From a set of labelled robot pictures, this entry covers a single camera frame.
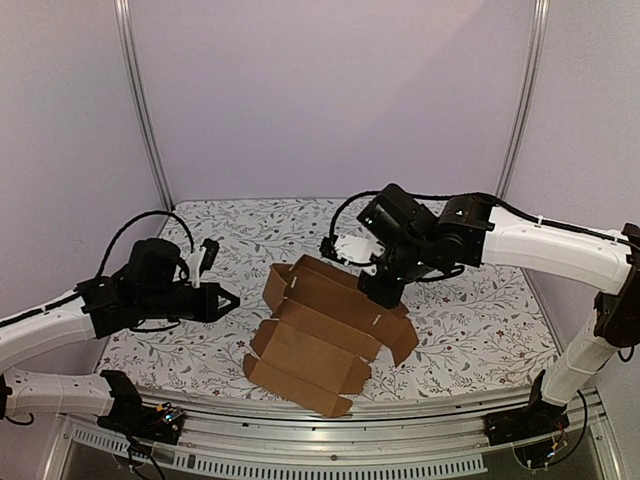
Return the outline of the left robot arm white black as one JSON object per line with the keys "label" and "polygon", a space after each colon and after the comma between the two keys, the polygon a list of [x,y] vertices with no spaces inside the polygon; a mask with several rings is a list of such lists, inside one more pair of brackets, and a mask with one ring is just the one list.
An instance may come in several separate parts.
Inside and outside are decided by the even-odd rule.
{"label": "left robot arm white black", "polygon": [[18,369],[33,357],[74,343],[137,329],[147,320],[214,323],[239,298],[201,276],[213,266],[219,244],[211,239],[182,256],[166,240],[136,242],[128,262],[111,276],[77,284],[48,304],[1,321],[1,417],[80,413],[113,421],[128,434],[148,426],[148,412],[128,376],[35,374]]}

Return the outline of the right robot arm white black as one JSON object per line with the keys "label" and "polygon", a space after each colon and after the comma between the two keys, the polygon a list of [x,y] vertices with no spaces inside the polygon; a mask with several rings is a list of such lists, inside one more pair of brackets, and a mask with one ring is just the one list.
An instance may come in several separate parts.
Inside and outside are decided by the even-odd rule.
{"label": "right robot arm white black", "polygon": [[360,289],[386,308],[406,285],[459,265],[520,267],[597,289],[593,314],[539,375],[517,427],[537,436],[616,353],[639,343],[639,229],[586,227],[532,216],[486,194],[447,198],[434,214],[396,184],[374,194],[357,217],[371,239],[340,240],[342,258],[363,270]]}

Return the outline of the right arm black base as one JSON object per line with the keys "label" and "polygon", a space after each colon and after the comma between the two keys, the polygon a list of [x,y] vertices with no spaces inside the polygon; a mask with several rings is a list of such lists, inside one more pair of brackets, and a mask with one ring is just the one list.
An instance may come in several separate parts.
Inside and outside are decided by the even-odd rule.
{"label": "right arm black base", "polygon": [[517,442],[560,431],[569,426],[566,405],[543,399],[545,370],[535,378],[528,403],[521,408],[494,412],[483,417],[484,434],[491,446]]}

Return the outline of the brown cardboard paper box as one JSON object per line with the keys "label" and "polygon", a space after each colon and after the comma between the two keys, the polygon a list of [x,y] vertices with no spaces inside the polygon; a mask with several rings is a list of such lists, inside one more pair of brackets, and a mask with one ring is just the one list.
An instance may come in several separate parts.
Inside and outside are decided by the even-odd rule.
{"label": "brown cardboard paper box", "polygon": [[399,366],[418,344],[404,305],[377,305],[355,275],[309,255],[272,264],[263,299],[271,316],[244,356],[246,379],[324,417],[350,410],[381,348]]}

